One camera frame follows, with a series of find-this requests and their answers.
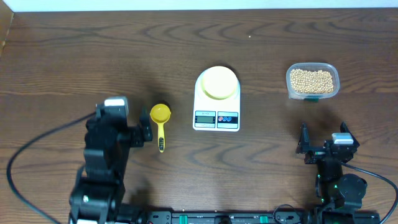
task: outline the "white backdrop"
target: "white backdrop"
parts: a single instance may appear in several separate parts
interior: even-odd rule
[[[14,12],[398,7],[398,0],[3,0]]]

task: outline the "wooden table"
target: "wooden table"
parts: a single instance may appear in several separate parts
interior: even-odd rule
[[[1,222],[44,222],[6,184],[17,148],[114,95],[129,98],[130,124],[159,100],[173,113],[165,153],[155,141],[131,151],[125,202],[174,210],[311,208],[319,203],[317,169],[295,154],[302,121],[317,144],[346,121],[361,143],[350,164],[398,183],[397,15],[398,9],[18,13],[0,59]],[[285,73],[297,62],[334,65],[340,92],[318,103],[288,99]],[[241,82],[237,133],[192,129],[195,81],[213,65],[233,67]],[[81,123],[43,139],[13,165],[18,189],[64,223],[85,132]],[[363,209],[383,217],[392,187],[345,172],[367,180]]]

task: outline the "kitchen scale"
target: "kitchen scale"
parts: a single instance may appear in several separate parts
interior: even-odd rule
[[[206,69],[195,84],[193,122],[200,131],[239,131],[241,85],[235,73],[222,66]]]

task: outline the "yellow spoon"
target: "yellow spoon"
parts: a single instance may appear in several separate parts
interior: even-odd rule
[[[164,138],[164,129],[163,125],[166,123],[171,116],[171,112],[169,107],[164,104],[155,105],[150,111],[150,118],[157,123],[157,145],[159,147],[159,151],[163,152],[166,148],[166,140]]]

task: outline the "cable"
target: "cable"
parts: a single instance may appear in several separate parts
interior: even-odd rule
[[[30,145],[32,145],[33,143],[37,142],[38,140],[49,136],[53,133],[56,133],[57,131],[61,131],[65,128],[69,128],[70,126],[73,126],[81,121],[84,121],[90,117],[92,117],[95,113],[91,113],[88,114],[82,118],[79,118],[77,120],[74,120],[72,122],[69,122],[67,124],[61,125],[57,128],[51,129],[50,131],[47,131],[39,136],[37,136],[36,138],[33,138],[32,140],[30,140],[28,143],[24,144],[22,147],[20,147],[18,149],[18,151],[16,153],[14,153],[14,155],[12,155],[12,157],[10,158],[10,160],[8,161],[8,165],[7,165],[7,180],[8,180],[8,185],[10,186],[12,192],[15,194],[15,196],[17,198],[19,198],[19,200],[21,200],[22,202],[24,202],[30,209],[32,209],[33,211],[35,211],[36,213],[38,213],[39,215],[42,215],[44,218],[50,220],[53,223],[60,223],[59,221],[57,221],[55,218],[51,217],[49,214],[45,213],[43,210],[37,208],[34,204],[30,203],[24,196],[21,195],[21,193],[19,193],[18,189],[16,188],[14,182],[12,181],[12,176],[11,176],[11,166],[12,163],[15,161],[16,157],[25,149],[27,149]]]
[[[398,203],[398,188],[397,188],[397,186],[391,180],[389,180],[389,179],[387,179],[387,178],[385,178],[385,177],[383,177],[383,176],[381,176],[379,174],[375,174],[373,172],[370,172],[370,171],[363,170],[363,169],[355,167],[355,166],[351,166],[351,165],[345,164],[344,162],[340,162],[340,164],[342,166],[348,167],[350,169],[353,169],[353,170],[356,170],[356,171],[360,171],[360,172],[363,172],[365,174],[369,174],[369,175],[371,175],[373,177],[377,177],[378,179],[384,180],[384,181],[389,183],[394,188],[394,190],[396,191],[396,199],[394,200],[394,203],[392,204],[392,207],[390,208],[390,210],[387,212],[387,215],[379,223],[379,224],[383,224],[388,218],[390,218],[391,214],[396,209],[396,206],[397,206],[397,203]]]
[[[281,222],[280,221],[278,221],[277,219],[276,219],[276,211],[278,211],[278,209],[280,209],[281,207],[283,207],[283,206],[288,206],[288,207],[290,207],[290,208],[293,208],[293,211],[297,214],[297,216],[300,218],[300,221],[298,221],[297,223],[294,223],[294,224],[299,224],[299,223],[301,223],[301,219],[302,219],[302,217],[300,216],[300,214],[296,211],[296,209],[293,207],[293,206],[291,206],[291,205],[289,205],[289,204],[283,204],[283,205],[279,205],[275,210],[274,210],[274,212],[272,213],[272,218],[274,219],[274,221],[276,222],[276,223],[278,223],[278,224],[281,224]]]

